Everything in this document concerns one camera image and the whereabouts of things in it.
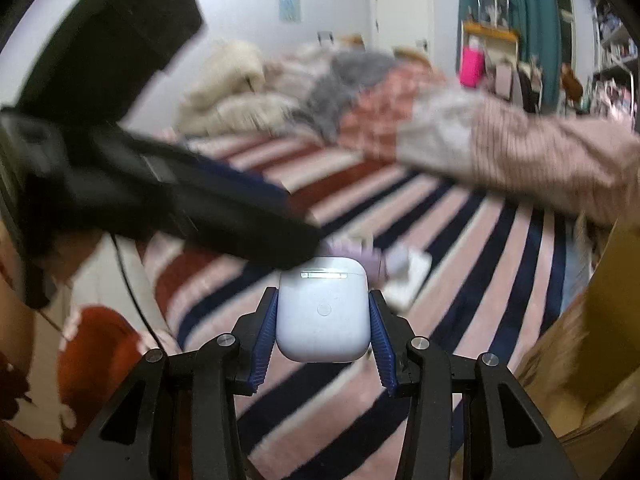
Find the pink bag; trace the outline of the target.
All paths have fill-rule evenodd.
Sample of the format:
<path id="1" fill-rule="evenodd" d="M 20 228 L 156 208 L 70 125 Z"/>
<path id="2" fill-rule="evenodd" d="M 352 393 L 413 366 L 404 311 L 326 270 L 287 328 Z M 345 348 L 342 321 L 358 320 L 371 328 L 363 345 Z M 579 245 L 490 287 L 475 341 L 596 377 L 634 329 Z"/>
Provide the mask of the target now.
<path id="1" fill-rule="evenodd" d="M 460 60 L 459 80 L 466 88 L 476 88 L 485 70 L 485 53 L 482 49 L 465 46 Z"/>

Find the patchwork pink grey duvet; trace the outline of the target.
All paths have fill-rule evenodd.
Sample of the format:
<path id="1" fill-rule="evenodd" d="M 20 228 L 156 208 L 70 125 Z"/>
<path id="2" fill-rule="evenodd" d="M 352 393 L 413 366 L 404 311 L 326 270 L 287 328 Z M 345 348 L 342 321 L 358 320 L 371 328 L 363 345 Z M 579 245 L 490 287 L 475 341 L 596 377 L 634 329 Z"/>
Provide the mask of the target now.
<path id="1" fill-rule="evenodd" d="M 540 116 L 433 67 L 314 47 L 265 67 L 293 102 L 283 131 L 585 216 L 639 222 L 639 137 L 601 118 Z"/>

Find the white power bank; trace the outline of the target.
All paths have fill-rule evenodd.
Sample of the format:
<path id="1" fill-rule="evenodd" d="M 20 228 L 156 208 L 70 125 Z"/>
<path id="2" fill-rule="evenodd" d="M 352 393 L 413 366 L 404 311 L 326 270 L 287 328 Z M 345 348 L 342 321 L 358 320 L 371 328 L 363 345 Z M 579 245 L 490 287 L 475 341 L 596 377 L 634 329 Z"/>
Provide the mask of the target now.
<path id="1" fill-rule="evenodd" d="M 402 266 L 382 288 L 383 296 L 395 313 L 407 313 L 419 295 L 431 272 L 432 256 L 428 252 L 411 249 Z"/>

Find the blue wall poster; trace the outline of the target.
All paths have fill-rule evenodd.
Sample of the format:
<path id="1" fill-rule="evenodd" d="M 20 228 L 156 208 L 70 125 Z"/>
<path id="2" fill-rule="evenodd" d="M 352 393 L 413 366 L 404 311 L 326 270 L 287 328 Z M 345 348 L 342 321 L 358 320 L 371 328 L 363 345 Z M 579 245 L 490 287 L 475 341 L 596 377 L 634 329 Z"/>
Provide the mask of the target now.
<path id="1" fill-rule="evenodd" d="M 297 24 L 302 21 L 302 0 L 278 0 L 279 20 Z"/>

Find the white door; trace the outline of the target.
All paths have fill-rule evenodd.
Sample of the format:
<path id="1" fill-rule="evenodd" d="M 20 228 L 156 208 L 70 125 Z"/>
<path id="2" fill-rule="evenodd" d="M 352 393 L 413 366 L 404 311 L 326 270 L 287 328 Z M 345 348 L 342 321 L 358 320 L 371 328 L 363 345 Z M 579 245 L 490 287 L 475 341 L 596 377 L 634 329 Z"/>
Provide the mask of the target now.
<path id="1" fill-rule="evenodd" d="M 432 0 L 373 0 L 373 43 L 381 50 L 405 47 L 427 54 L 432 18 Z"/>

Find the brown cardboard box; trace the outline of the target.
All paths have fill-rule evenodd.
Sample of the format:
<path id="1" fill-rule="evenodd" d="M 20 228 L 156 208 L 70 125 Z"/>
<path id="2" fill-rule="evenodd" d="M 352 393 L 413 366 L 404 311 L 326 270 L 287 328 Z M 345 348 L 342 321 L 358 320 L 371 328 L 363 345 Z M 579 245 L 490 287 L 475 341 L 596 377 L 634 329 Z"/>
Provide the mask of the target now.
<path id="1" fill-rule="evenodd" d="M 617 223 L 588 286 L 515 373 L 579 478 L 601 479 L 639 425 L 639 230 Z"/>

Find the lavender small box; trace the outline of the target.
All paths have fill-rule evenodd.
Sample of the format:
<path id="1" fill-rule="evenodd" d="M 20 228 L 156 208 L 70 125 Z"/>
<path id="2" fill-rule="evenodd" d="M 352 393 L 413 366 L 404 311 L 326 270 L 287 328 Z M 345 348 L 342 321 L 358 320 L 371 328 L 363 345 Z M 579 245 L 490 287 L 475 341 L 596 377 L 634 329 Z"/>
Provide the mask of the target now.
<path id="1" fill-rule="evenodd" d="M 403 244 L 395 245 L 384 254 L 383 263 L 388 280 L 406 275 L 410 266 L 409 249 Z"/>

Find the cream fluffy blanket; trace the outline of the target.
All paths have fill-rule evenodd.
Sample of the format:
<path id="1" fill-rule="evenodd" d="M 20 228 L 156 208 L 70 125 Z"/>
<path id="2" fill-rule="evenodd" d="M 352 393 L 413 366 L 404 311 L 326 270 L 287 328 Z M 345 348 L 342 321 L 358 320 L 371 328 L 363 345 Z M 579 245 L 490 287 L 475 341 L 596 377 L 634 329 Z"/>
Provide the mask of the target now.
<path id="1" fill-rule="evenodd" d="M 268 131 L 280 127 L 296 99 L 267 89 L 262 51 L 242 40 L 216 47 L 183 95 L 174 129 L 183 136 Z"/>

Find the purple carton box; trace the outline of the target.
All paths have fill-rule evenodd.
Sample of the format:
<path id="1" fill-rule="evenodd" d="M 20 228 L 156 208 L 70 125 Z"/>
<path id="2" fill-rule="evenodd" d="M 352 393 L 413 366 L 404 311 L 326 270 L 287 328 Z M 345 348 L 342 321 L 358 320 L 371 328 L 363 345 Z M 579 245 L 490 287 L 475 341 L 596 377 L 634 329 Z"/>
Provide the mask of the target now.
<path id="1" fill-rule="evenodd" d="M 357 261 L 366 271 L 371 283 L 386 279 L 383 253 L 371 245 L 363 245 L 356 240 L 340 238 L 323 242 L 319 249 L 320 256 L 349 258 Z"/>

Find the teal curtain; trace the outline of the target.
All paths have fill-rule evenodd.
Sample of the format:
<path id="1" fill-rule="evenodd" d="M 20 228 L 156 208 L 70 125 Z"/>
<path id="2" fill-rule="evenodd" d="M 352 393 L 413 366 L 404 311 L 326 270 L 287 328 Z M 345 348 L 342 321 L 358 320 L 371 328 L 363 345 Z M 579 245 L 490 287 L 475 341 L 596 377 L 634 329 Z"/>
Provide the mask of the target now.
<path id="1" fill-rule="evenodd" d="M 458 20 L 477 9 L 476 0 L 459 0 Z M 556 0 L 510 0 L 509 25 L 520 38 L 522 62 L 533 56 L 542 68 L 542 110 L 553 113 L 559 99 L 562 63 L 560 12 Z"/>

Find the yellow wooden shelf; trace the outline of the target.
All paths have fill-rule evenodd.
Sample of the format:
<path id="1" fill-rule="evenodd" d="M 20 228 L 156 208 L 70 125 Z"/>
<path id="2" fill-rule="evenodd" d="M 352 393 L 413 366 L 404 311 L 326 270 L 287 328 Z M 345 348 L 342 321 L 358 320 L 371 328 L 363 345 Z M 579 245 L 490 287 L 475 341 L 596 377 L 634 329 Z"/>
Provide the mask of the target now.
<path id="1" fill-rule="evenodd" d="M 474 21 L 460 23 L 460 54 L 463 54 L 471 39 L 475 38 L 477 49 L 484 52 L 486 61 L 497 64 L 509 61 L 518 64 L 520 58 L 520 38 L 513 30 L 491 27 Z"/>

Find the white earbuds case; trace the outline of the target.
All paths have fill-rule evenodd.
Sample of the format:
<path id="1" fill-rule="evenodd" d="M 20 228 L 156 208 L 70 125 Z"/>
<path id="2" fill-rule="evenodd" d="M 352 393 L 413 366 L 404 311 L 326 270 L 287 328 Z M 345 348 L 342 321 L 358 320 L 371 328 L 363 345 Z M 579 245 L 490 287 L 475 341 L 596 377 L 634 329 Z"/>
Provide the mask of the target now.
<path id="1" fill-rule="evenodd" d="M 371 340 L 364 267 L 344 257 L 316 257 L 280 275 L 276 343 L 299 363 L 359 360 Z"/>

